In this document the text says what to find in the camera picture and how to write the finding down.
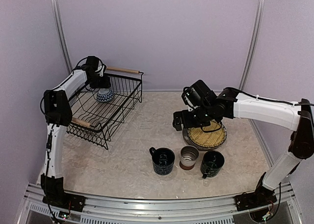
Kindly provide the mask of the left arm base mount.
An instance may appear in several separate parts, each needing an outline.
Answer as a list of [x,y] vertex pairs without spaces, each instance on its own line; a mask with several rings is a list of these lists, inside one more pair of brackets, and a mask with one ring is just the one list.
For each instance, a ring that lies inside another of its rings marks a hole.
[[67,209],[70,211],[82,212],[85,206],[86,197],[66,193],[63,198],[47,198],[43,197],[42,200],[45,204],[49,204],[50,206]]

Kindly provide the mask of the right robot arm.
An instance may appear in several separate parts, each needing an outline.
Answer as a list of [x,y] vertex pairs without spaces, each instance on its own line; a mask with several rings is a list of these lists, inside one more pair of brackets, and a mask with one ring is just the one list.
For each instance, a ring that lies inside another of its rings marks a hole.
[[233,87],[226,87],[216,95],[198,80],[183,89],[182,100],[188,108],[173,114],[172,125],[177,131],[202,129],[212,120],[244,118],[278,125],[292,132],[287,151],[261,176],[256,189],[234,197],[238,211],[275,203],[274,191],[281,181],[292,174],[302,160],[314,154],[313,104],[307,99],[288,102],[262,98]]

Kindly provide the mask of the white brown ceramic cup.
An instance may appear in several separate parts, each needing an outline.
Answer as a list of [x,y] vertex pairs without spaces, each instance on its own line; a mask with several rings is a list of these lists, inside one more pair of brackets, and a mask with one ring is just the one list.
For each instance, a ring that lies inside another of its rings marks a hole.
[[183,170],[191,170],[194,168],[199,157],[199,151],[194,146],[185,146],[180,150],[180,167]]

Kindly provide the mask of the dark green mug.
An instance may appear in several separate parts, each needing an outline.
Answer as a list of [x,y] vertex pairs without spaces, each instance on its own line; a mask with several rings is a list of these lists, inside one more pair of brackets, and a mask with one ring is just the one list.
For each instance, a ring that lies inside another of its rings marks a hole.
[[224,166],[225,158],[218,151],[207,151],[203,155],[200,171],[202,178],[215,177]]

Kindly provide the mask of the dark blue mug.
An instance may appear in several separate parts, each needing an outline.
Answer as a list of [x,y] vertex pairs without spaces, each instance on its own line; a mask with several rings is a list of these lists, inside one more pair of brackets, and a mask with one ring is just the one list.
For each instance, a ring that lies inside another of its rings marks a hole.
[[158,149],[151,147],[149,152],[152,157],[154,172],[159,175],[170,174],[175,161],[174,152],[171,149],[164,147]]

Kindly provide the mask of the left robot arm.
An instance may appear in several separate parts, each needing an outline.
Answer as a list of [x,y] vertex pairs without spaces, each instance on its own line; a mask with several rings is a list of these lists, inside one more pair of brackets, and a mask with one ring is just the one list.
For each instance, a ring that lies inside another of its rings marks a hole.
[[88,56],[83,60],[85,63],[77,64],[64,81],[46,90],[40,101],[48,133],[40,181],[45,194],[44,201],[52,206],[67,208],[70,205],[70,195],[63,188],[61,169],[63,138],[73,118],[69,98],[84,85],[90,85],[91,88],[109,87],[109,80],[105,76],[106,65],[102,60],[96,56]]

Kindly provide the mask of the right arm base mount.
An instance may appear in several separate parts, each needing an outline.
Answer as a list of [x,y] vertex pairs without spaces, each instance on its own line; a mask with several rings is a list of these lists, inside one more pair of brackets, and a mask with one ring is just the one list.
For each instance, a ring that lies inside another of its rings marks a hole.
[[271,203],[275,203],[277,201],[277,198],[274,192],[270,193],[251,192],[236,195],[234,197],[234,200],[237,211],[244,211],[248,209],[254,209],[265,205],[269,205]]

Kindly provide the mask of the blue white patterned bowl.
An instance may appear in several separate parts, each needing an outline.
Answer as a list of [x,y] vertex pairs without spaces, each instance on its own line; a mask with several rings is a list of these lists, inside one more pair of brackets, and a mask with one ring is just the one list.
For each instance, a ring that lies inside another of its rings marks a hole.
[[100,103],[108,103],[114,98],[114,92],[110,88],[102,88],[97,92],[96,100]]

